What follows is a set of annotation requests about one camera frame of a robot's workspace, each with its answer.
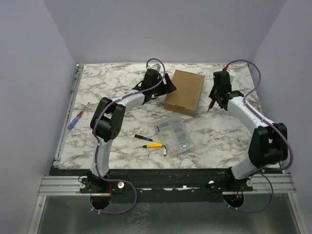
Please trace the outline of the brown cardboard express box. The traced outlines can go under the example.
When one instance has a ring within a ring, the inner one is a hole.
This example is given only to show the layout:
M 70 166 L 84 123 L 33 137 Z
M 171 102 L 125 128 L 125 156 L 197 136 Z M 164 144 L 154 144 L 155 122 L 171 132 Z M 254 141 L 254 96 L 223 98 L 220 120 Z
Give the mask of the brown cardboard express box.
M 186 71 L 175 70 L 172 79 L 176 90 L 167 94 L 163 107 L 165 110 L 194 117 L 205 77 Z

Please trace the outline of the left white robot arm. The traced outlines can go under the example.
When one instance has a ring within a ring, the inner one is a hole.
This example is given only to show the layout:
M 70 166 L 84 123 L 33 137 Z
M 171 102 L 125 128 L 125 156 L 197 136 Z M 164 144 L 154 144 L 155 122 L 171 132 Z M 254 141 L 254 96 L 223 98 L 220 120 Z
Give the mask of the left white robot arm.
M 160 73 L 160 65 L 148 67 L 144 78 L 129 93 L 115 98 L 102 98 L 91 119 L 92 134 L 97 140 L 91 173 L 91 187 L 96 192 L 106 190 L 108 181 L 104 178 L 109 172 L 109 156 L 114 139 L 118 136 L 124 115 L 133 108 L 159 96 L 172 93 L 176 87 L 167 73 Z

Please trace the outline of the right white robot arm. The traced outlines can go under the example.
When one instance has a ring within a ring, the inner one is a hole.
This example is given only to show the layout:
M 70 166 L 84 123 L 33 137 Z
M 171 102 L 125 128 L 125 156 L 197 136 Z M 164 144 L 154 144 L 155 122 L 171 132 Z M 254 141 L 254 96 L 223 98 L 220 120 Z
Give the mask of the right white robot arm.
M 248 156 L 227 170 L 225 187 L 234 191 L 241 186 L 242 179 L 258 170 L 280 163 L 288 158 L 287 127 L 274 123 L 252 107 L 244 95 L 232 90 L 230 74 L 227 71 L 213 73 L 214 84 L 209 94 L 211 109 L 215 103 L 238 118 L 252 134 Z

